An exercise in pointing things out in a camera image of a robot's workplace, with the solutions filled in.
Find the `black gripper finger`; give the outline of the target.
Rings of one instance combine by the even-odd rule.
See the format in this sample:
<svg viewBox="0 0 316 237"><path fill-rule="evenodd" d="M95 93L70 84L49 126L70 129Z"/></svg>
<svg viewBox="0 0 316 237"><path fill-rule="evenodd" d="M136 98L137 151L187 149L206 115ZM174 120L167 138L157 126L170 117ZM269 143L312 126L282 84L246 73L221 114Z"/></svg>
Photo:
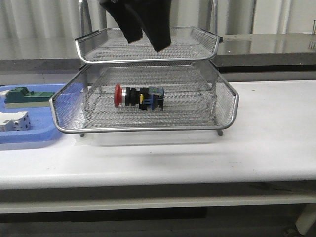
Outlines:
<svg viewBox="0 0 316 237"><path fill-rule="evenodd" d="M136 17L156 52L170 46L170 0L127 0L124 4Z"/></svg>
<svg viewBox="0 0 316 237"><path fill-rule="evenodd" d="M100 0L99 3L113 17L129 44L143 37L141 26L125 1Z"/></svg>

